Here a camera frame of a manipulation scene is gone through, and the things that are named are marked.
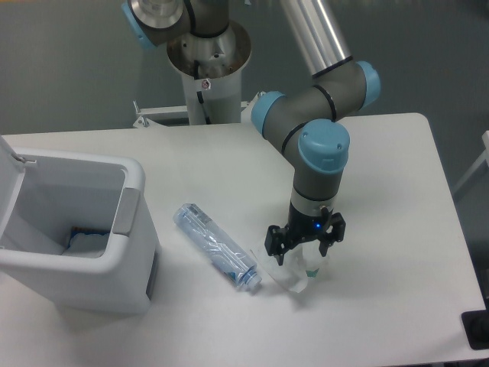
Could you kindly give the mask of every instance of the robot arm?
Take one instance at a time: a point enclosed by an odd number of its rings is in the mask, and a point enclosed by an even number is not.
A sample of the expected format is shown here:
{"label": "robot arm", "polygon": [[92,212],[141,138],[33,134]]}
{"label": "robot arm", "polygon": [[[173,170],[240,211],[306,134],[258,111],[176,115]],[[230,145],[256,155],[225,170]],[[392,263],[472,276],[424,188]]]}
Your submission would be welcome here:
{"label": "robot arm", "polygon": [[[313,86],[293,97],[264,94],[251,113],[257,130],[295,169],[288,223],[283,228],[270,226],[265,242],[268,255],[282,265],[285,253],[300,243],[318,239],[319,251],[326,256],[334,242],[343,240],[345,221],[333,213],[333,203],[350,138],[335,122],[373,102],[381,85],[370,64],[353,61],[326,0],[280,3],[313,77]],[[128,0],[123,9],[143,45],[171,41],[167,50],[172,64],[195,80],[202,74],[224,80],[248,61],[248,35],[229,22],[228,0]],[[230,103],[230,89],[225,92],[213,104],[204,104],[202,92],[197,92],[204,112],[198,109],[199,117],[191,108],[195,90],[186,91],[191,123],[204,117],[210,121],[211,114],[212,122],[239,116],[241,90],[234,93],[235,103]],[[237,108],[226,113],[230,104]]]}
{"label": "robot arm", "polygon": [[229,25],[228,0],[127,0],[122,9],[148,49],[190,33],[212,38]]}
{"label": "robot arm", "polygon": [[335,122],[373,102],[380,94],[377,72],[355,63],[325,0],[281,2],[303,53],[313,86],[288,98],[263,95],[251,119],[257,130],[295,168],[289,218],[285,227],[270,226],[265,247],[283,264],[284,254],[298,244],[319,240],[326,256],[343,240],[345,221],[333,213],[350,138]]}

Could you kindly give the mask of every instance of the bottle label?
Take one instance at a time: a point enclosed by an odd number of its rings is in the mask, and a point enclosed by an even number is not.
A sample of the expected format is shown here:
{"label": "bottle label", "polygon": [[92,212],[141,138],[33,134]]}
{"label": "bottle label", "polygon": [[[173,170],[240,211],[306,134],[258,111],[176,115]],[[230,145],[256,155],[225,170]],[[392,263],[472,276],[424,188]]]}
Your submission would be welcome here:
{"label": "bottle label", "polygon": [[189,211],[204,225],[212,221],[196,204],[190,205]]}

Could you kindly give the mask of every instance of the plastic bottle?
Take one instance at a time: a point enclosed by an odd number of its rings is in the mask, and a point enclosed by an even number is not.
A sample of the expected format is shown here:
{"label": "plastic bottle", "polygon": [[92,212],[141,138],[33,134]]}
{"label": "plastic bottle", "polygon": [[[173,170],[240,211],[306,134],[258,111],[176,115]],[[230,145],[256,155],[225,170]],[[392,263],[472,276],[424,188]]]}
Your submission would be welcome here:
{"label": "plastic bottle", "polygon": [[237,287],[252,291],[260,284],[257,263],[196,204],[184,204],[173,221]]}

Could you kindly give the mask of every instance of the silver metal tube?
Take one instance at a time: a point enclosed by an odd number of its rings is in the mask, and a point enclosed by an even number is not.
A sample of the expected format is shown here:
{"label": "silver metal tube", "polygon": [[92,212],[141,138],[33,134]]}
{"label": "silver metal tube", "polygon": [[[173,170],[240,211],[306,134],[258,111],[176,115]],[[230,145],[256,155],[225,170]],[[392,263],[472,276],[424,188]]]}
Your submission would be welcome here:
{"label": "silver metal tube", "polygon": [[283,0],[280,3],[312,75],[351,56],[326,0]]}

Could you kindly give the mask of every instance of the black object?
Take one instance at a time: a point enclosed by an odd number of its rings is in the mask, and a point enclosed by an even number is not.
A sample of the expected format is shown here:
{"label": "black object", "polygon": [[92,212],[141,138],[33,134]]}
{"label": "black object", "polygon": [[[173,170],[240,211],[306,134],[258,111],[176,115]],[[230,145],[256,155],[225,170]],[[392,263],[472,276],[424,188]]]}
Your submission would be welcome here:
{"label": "black object", "polygon": [[285,227],[269,226],[265,248],[269,256],[283,265],[283,256],[300,243],[318,239],[319,252],[322,257],[335,242],[343,241],[346,222],[341,213],[332,213],[325,206],[321,208],[321,216],[307,216],[299,212],[292,203],[289,209],[289,220]]}
{"label": "black object", "polygon": [[464,312],[461,321],[471,348],[489,349],[489,313],[486,310]]}

